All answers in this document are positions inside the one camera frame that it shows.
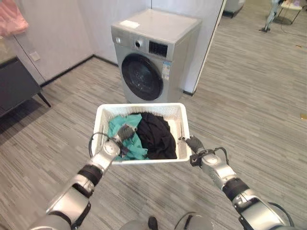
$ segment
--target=washing machine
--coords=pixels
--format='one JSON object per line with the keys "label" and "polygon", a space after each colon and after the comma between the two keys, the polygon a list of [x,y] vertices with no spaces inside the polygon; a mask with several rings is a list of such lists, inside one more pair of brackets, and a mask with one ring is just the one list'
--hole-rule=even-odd
{"label": "washing machine", "polygon": [[112,39],[128,102],[179,100],[200,25],[200,19],[152,9],[112,24]]}

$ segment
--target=wall outlet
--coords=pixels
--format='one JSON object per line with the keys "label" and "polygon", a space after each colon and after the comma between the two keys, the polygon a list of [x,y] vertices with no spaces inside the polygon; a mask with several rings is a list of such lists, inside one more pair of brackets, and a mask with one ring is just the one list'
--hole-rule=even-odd
{"label": "wall outlet", "polygon": [[32,58],[33,61],[38,61],[40,59],[40,56],[38,55],[38,53],[35,51],[31,54],[29,54],[30,57]]}

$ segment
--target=laundry basket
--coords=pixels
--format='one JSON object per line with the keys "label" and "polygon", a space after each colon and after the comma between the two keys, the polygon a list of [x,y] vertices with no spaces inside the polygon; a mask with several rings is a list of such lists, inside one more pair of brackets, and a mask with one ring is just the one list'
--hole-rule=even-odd
{"label": "laundry basket", "polygon": [[[187,112],[185,106],[181,103],[103,104],[97,109],[94,133],[107,133],[108,123],[115,116],[127,116],[131,113],[144,112],[163,116],[164,120],[168,122],[170,131],[176,142],[177,159],[113,161],[112,164],[148,164],[188,161],[191,155],[191,149],[184,141],[178,140],[178,138],[181,136],[189,138]],[[102,135],[94,136],[92,141],[93,155],[100,151],[104,141],[106,141],[106,137],[103,137]]]}

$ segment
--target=robotic arm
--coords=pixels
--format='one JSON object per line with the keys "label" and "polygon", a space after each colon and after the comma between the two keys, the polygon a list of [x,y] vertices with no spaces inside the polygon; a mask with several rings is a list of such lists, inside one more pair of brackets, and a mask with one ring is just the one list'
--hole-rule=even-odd
{"label": "robotic arm", "polygon": [[[215,185],[225,193],[239,213],[239,221],[245,230],[295,230],[294,227],[286,227],[285,222],[271,209],[270,205],[237,177],[229,166],[224,148],[205,149],[196,137],[181,139],[185,140],[195,152],[190,158],[191,165],[200,166]],[[215,155],[218,149],[224,151],[226,163]]]}
{"label": "robotic arm", "polygon": [[[75,230],[81,226],[91,209],[89,198],[95,186],[107,172],[114,158],[120,154],[122,141],[133,134],[134,130],[131,127],[123,126],[115,137],[106,141],[102,150],[66,183],[63,190],[51,201],[46,214],[29,230]],[[205,149],[195,137],[181,139],[185,140],[195,152],[190,158],[191,165],[200,166],[230,199],[240,215],[239,221],[245,230],[295,230],[293,227],[286,227],[284,221],[269,204],[261,200],[237,177],[228,165],[228,160],[225,163],[215,155],[216,150],[225,151],[224,148]]]}
{"label": "robotic arm", "polygon": [[50,202],[46,214],[30,230],[74,230],[81,226],[91,209],[89,198],[95,186],[120,154],[122,141],[133,134],[134,130],[124,125],[117,135],[106,141],[102,150],[65,184]]}

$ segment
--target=laminate flooring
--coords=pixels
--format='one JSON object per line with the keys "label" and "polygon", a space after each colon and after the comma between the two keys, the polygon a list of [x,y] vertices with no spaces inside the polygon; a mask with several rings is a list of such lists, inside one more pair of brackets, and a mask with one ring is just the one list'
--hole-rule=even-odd
{"label": "laminate flooring", "polygon": [[[190,133],[225,147],[241,179],[307,229],[306,38],[278,24],[259,32],[269,9],[270,1],[247,0],[235,18],[221,19],[197,92],[180,102]],[[306,21],[302,11],[283,28],[306,35]],[[87,161],[97,107],[126,101],[118,68],[95,58],[44,95],[52,108],[35,96],[0,119],[0,222],[13,230],[43,215]],[[217,230],[242,229],[231,202],[188,162],[111,166],[91,203],[82,230],[118,230],[150,215],[171,230],[187,211],[210,216]]]}

